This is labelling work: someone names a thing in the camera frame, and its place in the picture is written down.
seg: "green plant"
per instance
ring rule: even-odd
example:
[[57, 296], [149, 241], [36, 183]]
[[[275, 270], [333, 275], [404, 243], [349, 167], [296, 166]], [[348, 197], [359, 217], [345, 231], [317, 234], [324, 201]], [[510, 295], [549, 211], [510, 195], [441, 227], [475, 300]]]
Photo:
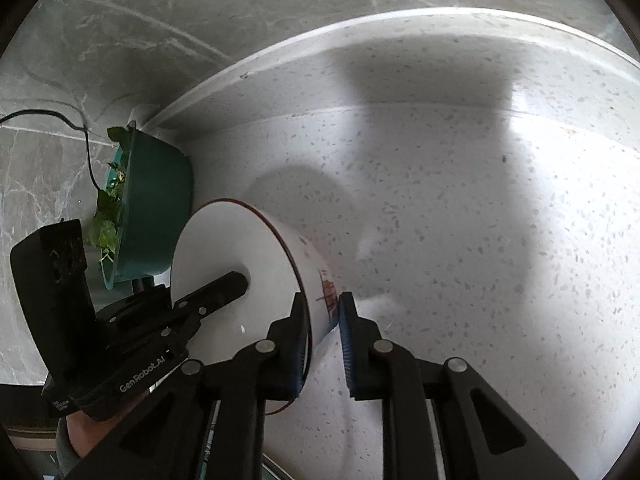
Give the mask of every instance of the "green plant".
[[115, 258], [118, 243], [118, 213], [124, 194], [131, 134], [135, 129], [135, 122], [126, 127], [114, 126], [107, 129], [109, 138], [119, 143], [122, 155], [118, 162], [109, 163], [114, 177], [109, 179], [104, 190], [98, 190], [95, 215], [88, 226], [87, 242], [100, 249], [100, 261], [108, 259], [113, 262]]

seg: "green leaf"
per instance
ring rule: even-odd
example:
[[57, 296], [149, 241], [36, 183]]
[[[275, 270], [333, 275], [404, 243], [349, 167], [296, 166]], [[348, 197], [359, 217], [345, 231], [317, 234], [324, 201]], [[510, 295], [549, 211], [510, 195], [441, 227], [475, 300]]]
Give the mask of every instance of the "green leaf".
[[98, 209], [98, 212], [104, 215], [104, 218], [106, 220], [110, 220], [115, 224], [116, 219], [118, 217], [119, 208], [120, 208], [119, 201], [109, 196], [108, 192], [102, 189], [98, 191], [97, 209]]
[[122, 126], [112, 126], [107, 128], [107, 136], [113, 141], [119, 143], [122, 149], [122, 157], [120, 158], [120, 165], [123, 168], [127, 167], [129, 161], [129, 152], [131, 149], [131, 136], [135, 132], [135, 126], [124, 128]]
[[116, 244], [118, 243], [118, 232], [116, 225], [110, 220], [105, 220], [100, 226], [100, 235], [98, 237], [98, 247], [108, 250], [110, 253], [116, 252]]
[[89, 245], [94, 247], [98, 246], [98, 238], [100, 237], [100, 228], [102, 222], [104, 222], [104, 215], [100, 212], [96, 212], [93, 218], [91, 218], [89, 225], [86, 229], [86, 241]]
[[113, 142], [122, 143], [130, 139], [131, 133], [122, 126], [112, 126], [111, 128], [107, 128], [107, 136]]

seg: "gray marble floor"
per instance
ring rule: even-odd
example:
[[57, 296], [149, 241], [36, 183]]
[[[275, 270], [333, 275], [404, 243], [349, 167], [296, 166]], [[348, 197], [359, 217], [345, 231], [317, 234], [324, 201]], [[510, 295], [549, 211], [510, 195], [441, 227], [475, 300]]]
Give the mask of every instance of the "gray marble floor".
[[[132, 108], [164, 107], [213, 73], [296, 34], [437, 6], [534, 14], [635, 55], [603, 0], [40, 0], [0, 60], [0, 107], [79, 112], [100, 137], [105, 126], [126, 122]], [[16, 124], [66, 131], [33, 118]]]
[[[93, 144], [92, 166], [104, 174], [113, 148]], [[0, 128], [0, 383], [43, 380], [9, 266], [11, 248], [44, 224], [94, 213], [84, 142]]]

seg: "teal plant pot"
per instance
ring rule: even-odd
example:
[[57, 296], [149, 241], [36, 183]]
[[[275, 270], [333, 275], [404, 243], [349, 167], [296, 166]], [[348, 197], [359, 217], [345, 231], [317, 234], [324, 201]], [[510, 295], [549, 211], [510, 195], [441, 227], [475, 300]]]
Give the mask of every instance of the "teal plant pot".
[[[119, 148], [114, 162], [120, 162]], [[109, 179], [115, 177], [110, 170]], [[113, 263], [102, 261], [107, 289], [114, 283], [157, 276], [171, 266], [175, 245], [191, 213], [193, 173], [178, 148], [137, 130], [130, 142], [118, 242]]]

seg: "black cable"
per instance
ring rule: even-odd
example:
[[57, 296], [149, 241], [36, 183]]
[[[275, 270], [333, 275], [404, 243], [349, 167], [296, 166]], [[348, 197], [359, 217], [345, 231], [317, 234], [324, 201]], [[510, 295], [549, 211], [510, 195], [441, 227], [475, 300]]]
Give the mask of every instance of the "black cable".
[[5, 123], [21, 115], [48, 115], [51, 117], [56, 117], [60, 119], [63, 123], [65, 123], [72, 130], [75, 130], [76, 132], [83, 132], [84, 142], [86, 144], [86, 162], [89, 166], [89, 176], [91, 177], [91, 182], [94, 183], [95, 189], [100, 191], [100, 186], [98, 186], [98, 183], [95, 181], [94, 170], [92, 170], [91, 168], [91, 153], [89, 152], [89, 130], [87, 129], [85, 124], [83, 124], [82, 126], [76, 126], [60, 112], [57, 112], [55, 110], [41, 110], [39, 108], [26, 108], [25, 110], [18, 110], [17, 112], [13, 112], [11, 114], [5, 115], [4, 117], [0, 118], [0, 124]]

